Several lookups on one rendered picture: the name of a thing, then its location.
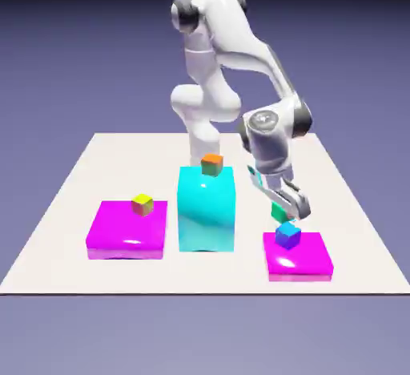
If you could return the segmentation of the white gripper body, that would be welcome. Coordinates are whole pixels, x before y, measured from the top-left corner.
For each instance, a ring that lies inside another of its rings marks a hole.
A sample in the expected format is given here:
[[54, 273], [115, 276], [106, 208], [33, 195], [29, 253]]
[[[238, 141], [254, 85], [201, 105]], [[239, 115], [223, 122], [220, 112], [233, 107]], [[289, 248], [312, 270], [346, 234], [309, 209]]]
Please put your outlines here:
[[303, 220], [311, 214], [308, 198], [293, 182], [283, 175], [262, 175], [250, 165], [247, 169], [253, 185], [271, 202], [280, 205], [291, 220]]

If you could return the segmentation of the small green cube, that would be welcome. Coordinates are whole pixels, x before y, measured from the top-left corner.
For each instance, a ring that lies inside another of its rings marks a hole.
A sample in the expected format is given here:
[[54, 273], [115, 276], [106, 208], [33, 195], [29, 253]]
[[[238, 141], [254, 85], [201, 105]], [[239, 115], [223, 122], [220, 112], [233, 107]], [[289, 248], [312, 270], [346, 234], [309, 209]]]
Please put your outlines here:
[[288, 215], [288, 213], [275, 202], [271, 203], [271, 216], [280, 224], [291, 220], [291, 217]]

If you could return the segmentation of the small blue cube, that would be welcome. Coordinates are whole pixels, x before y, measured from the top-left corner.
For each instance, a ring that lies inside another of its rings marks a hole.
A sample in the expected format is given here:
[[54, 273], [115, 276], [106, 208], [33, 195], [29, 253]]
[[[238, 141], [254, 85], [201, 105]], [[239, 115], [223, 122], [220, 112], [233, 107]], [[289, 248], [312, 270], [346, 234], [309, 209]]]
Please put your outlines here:
[[300, 237], [301, 229], [291, 222], [285, 222], [275, 230], [275, 243], [287, 250], [298, 245]]

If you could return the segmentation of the small orange cube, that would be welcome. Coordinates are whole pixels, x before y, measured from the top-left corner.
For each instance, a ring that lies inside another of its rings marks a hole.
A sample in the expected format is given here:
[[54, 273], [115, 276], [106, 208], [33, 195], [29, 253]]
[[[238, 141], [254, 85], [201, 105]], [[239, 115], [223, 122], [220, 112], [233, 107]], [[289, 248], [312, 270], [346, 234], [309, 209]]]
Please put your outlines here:
[[204, 175], [217, 177], [223, 170], [223, 157], [221, 155], [207, 153], [201, 159], [201, 171]]

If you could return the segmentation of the small yellow cube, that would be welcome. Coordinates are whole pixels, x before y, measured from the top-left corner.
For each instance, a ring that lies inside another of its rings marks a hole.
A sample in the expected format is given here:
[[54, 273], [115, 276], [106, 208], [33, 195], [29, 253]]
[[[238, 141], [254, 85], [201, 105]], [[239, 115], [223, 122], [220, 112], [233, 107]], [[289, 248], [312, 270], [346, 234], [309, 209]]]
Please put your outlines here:
[[131, 201], [131, 208], [139, 216], [147, 216], [153, 211], [154, 200], [151, 196], [140, 193]]

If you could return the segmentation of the large magenta box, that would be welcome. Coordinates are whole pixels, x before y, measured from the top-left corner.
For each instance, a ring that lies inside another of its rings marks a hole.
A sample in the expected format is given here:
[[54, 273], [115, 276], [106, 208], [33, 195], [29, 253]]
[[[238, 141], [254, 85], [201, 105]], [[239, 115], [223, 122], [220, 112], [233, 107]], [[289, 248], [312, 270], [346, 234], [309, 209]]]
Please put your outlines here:
[[167, 228], [167, 202], [154, 202], [152, 212], [138, 215], [130, 201], [103, 201], [86, 236], [91, 260], [161, 260]]
[[291, 249], [277, 244], [274, 232], [265, 232], [263, 249], [270, 281], [321, 282], [332, 279], [332, 259], [318, 232], [302, 232], [299, 243]]

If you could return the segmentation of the large cyan box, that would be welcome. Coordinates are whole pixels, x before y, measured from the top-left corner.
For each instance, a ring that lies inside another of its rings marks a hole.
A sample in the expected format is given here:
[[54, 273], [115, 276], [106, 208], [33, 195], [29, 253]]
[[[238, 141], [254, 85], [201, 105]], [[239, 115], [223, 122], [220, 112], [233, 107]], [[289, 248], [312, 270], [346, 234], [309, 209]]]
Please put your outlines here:
[[200, 167], [181, 167], [177, 189], [179, 250], [233, 252], [235, 181], [231, 167], [216, 177]]

